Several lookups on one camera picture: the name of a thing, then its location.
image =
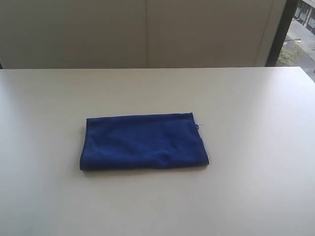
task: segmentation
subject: building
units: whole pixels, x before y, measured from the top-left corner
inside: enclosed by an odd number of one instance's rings
[[[299,0],[293,18],[315,34],[315,0]]]

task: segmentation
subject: blue towel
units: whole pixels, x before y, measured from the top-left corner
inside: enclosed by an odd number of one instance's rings
[[[209,159],[192,113],[87,119],[80,169],[205,166]]]

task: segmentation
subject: wall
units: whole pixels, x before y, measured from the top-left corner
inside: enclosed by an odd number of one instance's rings
[[[264,66],[285,0],[6,0],[4,68]]]

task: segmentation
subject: microfiber cloth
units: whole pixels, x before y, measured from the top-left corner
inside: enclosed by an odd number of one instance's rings
[[[205,166],[209,159],[192,113],[87,119],[80,169]]]

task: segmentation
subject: table surface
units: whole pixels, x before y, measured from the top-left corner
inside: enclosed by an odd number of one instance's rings
[[[86,118],[186,112],[207,168],[79,170]],[[300,68],[3,70],[0,114],[0,235],[315,235]]]

